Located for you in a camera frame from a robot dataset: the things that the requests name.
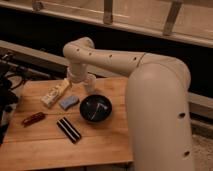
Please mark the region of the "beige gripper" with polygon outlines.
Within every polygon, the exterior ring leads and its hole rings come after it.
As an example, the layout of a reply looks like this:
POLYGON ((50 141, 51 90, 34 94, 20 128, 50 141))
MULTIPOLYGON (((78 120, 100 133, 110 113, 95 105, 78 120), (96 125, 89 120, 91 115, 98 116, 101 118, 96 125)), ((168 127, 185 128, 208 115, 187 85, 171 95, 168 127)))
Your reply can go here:
POLYGON ((70 64, 67 67, 67 78, 64 78, 59 85, 61 92, 66 91, 72 83, 80 83, 87 77, 86 64, 70 64))

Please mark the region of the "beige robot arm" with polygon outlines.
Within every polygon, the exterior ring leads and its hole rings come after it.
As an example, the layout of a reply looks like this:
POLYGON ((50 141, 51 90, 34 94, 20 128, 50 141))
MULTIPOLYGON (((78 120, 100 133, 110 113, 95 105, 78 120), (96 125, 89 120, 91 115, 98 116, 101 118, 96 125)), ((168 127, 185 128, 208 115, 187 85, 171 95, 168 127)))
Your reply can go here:
POLYGON ((94 65, 128 78, 125 105, 134 171, 195 171, 189 118, 189 69, 181 60, 145 52, 99 50, 88 38, 67 43, 68 77, 83 81, 94 65))

